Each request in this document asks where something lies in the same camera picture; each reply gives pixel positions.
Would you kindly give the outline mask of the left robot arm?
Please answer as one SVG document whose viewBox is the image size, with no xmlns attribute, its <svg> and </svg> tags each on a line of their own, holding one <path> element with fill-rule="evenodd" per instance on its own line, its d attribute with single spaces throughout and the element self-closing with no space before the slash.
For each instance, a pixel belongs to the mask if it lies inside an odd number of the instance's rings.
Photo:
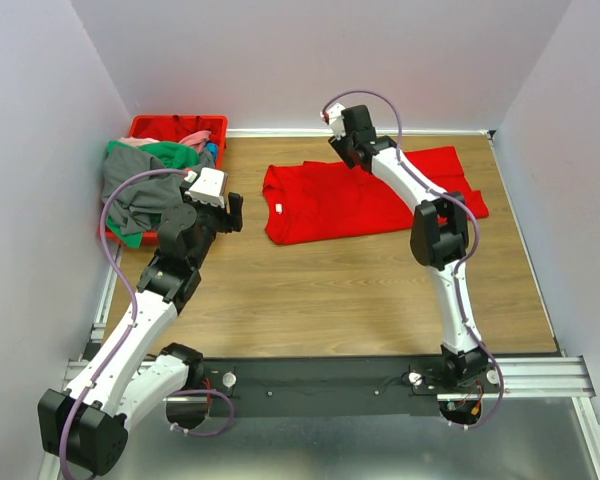
<svg viewBox="0 0 600 480">
<path fill-rule="evenodd" d="M 173 322 L 201 281 L 200 268 L 219 233 L 239 232 L 244 199 L 229 193 L 226 206 L 191 194 L 168 208 L 159 246 L 142 272 L 124 317 L 88 365 L 63 391 L 47 390 L 38 404 L 43 448 L 92 478 L 120 459 L 131 429 L 164 398 L 194 396 L 205 407 L 225 393 L 212 389 L 203 356 L 179 344 L 164 348 L 151 367 L 138 369 L 155 339 Z"/>
</svg>

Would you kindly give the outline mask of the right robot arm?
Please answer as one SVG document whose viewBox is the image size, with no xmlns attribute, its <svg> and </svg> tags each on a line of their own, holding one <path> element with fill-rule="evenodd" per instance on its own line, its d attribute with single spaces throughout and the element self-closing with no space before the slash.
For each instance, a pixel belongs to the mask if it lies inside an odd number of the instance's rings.
<svg viewBox="0 0 600 480">
<path fill-rule="evenodd" d="M 332 131 L 329 143 L 344 163 L 381 180 L 412 212 L 411 252 L 428 270 L 441 311 L 440 379 L 451 391 L 465 390 L 488 366 L 466 279 L 466 263 L 476 250 L 469 245 L 475 215 L 463 194 L 443 190 L 397 142 L 378 135 L 366 106 L 336 103 L 321 116 Z"/>
</svg>

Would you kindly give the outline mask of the red t shirt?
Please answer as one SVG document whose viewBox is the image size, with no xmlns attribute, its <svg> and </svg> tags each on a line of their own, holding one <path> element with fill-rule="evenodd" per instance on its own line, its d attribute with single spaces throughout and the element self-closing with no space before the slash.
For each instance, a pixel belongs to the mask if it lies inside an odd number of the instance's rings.
<svg viewBox="0 0 600 480">
<path fill-rule="evenodd" d="M 265 232 L 278 245 L 390 233 L 413 225 L 413 214 L 389 186 L 342 162 L 271 165 L 262 193 L 269 208 Z"/>
</svg>

